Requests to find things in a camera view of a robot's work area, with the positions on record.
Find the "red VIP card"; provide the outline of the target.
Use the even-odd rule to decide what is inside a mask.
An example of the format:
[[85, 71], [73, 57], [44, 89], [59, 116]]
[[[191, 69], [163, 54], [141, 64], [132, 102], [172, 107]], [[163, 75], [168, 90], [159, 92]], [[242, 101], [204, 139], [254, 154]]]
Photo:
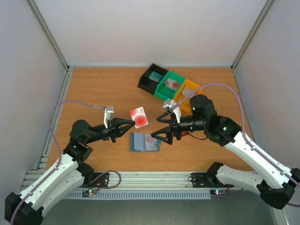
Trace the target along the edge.
[[187, 135], [190, 135], [190, 133], [189, 132], [182, 132], [181, 133], [181, 136], [183, 137], [183, 136], [187, 136]]

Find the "white red circle card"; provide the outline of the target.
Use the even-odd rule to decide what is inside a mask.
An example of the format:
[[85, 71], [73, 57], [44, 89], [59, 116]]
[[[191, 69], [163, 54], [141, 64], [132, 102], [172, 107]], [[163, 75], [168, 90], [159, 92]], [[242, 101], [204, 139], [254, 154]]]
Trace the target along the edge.
[[148, 120], [143, 107], [129, 111], [132, 121], [135, 122], [135, 128], [141, 128], [148, 125]]

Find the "teal card holder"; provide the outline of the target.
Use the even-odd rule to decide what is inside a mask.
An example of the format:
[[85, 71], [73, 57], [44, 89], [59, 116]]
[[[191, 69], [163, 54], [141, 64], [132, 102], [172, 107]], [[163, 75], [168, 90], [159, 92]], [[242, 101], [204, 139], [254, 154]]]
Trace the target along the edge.
[[146, 150], [144, 133], [133, 132], [130, 134], [130, 151], [131, 152], [156, 152], [160, 151], [161, 141], [157, 139], [157, 150]]

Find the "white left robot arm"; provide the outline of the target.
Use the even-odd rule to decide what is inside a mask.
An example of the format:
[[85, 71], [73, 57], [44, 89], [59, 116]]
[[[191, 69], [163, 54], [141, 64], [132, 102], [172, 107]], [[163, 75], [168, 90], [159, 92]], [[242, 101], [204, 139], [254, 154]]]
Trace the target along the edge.
[[22, 192], [6, 197], [5, 220], [12, 225], [41, 224], [44, 216], [69, 192], [93, 184], [94, 169], [84, 162], [93, 151], [88, 144], [100, 140], [115, 142], [134, 125], [134, 121], [121, 118], [95, 127], [77, 120], [72, 125], [69, 143], [56, 162]]

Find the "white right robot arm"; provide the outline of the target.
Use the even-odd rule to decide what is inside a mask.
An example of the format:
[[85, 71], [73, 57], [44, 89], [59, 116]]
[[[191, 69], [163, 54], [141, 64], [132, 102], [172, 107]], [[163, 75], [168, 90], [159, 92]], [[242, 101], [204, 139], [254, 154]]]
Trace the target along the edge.
[[166, 112], [157, 117], [157, 121], [168, 126], [151, 133], [151, 136], [171, 145], [173, 138], [180, 140], [184, 132], [203, 131], [208, 140], [239, 156], [254, 170], [244, 172], [214, 162], [206, 172], [211, 187], [223, 184], [251, 191], [278, 210], [288, 205], [300, 182], [300, 170], [274, 160], [243, 133], [241, 126], [218, 115], [213, 102], [205, 95], [193, 96], [189, 103], [192, 114], [182, 116], [171, 110], [172, 100], [165, 101]]

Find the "white VIP card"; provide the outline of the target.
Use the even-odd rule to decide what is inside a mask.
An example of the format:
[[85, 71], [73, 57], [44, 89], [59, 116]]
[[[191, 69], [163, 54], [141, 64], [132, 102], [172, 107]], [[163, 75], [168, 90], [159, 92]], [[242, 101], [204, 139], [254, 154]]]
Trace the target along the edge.
[[195, 95], [194, 90], [187, 86], [183, 88], [181, 93], [184, 97], [188, 97], [188, 98], [192, 98]]

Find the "red patterned card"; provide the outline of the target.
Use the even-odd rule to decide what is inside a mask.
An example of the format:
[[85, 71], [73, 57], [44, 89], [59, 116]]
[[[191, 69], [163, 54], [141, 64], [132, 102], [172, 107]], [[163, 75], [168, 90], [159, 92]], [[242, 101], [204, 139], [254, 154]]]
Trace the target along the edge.
[[177, 90], [178, 87], [180, 87], [180, 83], [176, 80], [173, 80], [171, 78], [168, 78], [166, 81], [165, 81], [165, 86], [167, 88], [170, 88], [172, 90]]

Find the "teal card in bin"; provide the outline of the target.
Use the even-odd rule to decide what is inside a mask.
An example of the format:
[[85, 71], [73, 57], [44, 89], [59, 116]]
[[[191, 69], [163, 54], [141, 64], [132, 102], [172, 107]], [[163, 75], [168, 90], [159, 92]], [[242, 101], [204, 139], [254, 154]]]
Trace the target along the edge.
[[157, 83], [159, 83], [159, 81], [161, 80], [163, 76], [157, 72], [152, 71], [149, 75], [149, 79], [152, 81], [155, 81]]

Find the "yellow plastic bin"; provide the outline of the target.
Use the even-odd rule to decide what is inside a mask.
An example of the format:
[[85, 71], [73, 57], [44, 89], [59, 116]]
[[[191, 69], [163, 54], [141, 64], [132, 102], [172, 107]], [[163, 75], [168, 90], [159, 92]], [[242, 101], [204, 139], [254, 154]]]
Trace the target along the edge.
[[179, 87], [177, 92], [175, 93], [175, 96], [173, 97], [173, 100], [177, 103], [181, 100], [183, 100], [185, 97], [187, 97], [190, 93], [193, 93], [191, 96], [189, 96], [181, 105], [180, 109], [182, 113], [191, 113], [190, 109], [190, 103], [189, 100], [193, 96], [197, 94], [202, 94], [203, 90], [198, 90], [197, 92], [194, 92], [194, 90], [198, 89], [200, 87], [199, 84], [186, 79], [183, 84]]

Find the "green plastic bin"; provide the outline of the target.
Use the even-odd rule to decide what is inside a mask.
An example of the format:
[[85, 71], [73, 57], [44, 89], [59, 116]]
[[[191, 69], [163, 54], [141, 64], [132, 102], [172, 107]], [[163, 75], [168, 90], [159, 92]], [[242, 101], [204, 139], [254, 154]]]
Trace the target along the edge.
[[186, 79], [174, 72], [168, 71], [162, 80], [158, 83], [154, 96], [162, 99], [173, 99], [176, 92]]

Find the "black plastic bin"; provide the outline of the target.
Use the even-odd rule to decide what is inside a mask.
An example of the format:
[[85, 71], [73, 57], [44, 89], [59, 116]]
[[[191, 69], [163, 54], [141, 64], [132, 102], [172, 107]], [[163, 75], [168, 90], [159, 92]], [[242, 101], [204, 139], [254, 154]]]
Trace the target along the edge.
[[161, 80], [159, 81], [159, 83], [162, 81], [162, 79], [165, 77], [165, 75], [168, 72], [167, 69], [162, 68], [162, 67], [152, 63], [147, 68], [147, 70], [143, 73], [143, 75], [140, 77], [137, 87], [146, 91], [149, 94], [154, 95], [159, 83], [149, 79], [149, 75], [152, 71], [157, 72], [163, 76], [161, 78]]

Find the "aluminium front rail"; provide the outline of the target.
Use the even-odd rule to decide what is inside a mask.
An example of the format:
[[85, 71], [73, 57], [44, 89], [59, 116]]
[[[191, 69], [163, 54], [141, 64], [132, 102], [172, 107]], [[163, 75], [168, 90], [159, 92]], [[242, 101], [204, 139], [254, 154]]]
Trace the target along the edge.
[[[193, 172], [120, 172], [121, 183], [115, 190], [182, 190], [193, 189], [188, 181]], [[262, 177], [255, 172], [226, 169], [221, 174], [221, 183], [234, 185], [230, 190], [249, 190], [262, 182]], [[227, 188], [201, 188], [206, 190]]]

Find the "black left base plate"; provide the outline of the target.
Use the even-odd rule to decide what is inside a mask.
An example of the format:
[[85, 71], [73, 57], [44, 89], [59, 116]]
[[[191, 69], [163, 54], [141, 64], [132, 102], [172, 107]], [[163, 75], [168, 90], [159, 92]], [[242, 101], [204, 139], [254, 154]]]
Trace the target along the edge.
[[80, 186], [80, 188], [98, 188], [99, 186], [101, 188], [107, 188], [109, 183], [109, 176], [110, 174], [108, 172], [101, 175], [100, 172], [96, 172], [93, 175], [92, 183], [90, 184], [83, 184]]

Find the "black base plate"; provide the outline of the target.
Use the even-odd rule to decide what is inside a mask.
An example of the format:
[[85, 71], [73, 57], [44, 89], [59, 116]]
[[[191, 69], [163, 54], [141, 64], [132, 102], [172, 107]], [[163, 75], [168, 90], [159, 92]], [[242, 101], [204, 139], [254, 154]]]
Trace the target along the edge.
[[96, 172], [93, 175], [92, 183], [90, 184], [83, 184], [80, 186], [80, 188], [98, 188], [99, 186], [101, 188], [107, 188], [109, 183], [109, 176], [110, 174], [108, 172], [101, 175], [100, 172]]
[[205, 172], [193, 172], [188, 181], [192, 183], [193, 188], [233, 188], [234, 185], [223, 184], [216, 178], [208, 178]]

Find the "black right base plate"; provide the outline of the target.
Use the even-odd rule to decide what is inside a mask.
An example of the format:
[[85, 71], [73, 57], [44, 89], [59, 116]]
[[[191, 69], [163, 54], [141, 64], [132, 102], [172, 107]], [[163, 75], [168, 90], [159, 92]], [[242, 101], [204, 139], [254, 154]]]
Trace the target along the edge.
[[205, 172], [193, 172], [188, 181], [192, 183], [193, 188], [233, 188], [234, 185], [223, 184], [216, 178], [208, 178]]

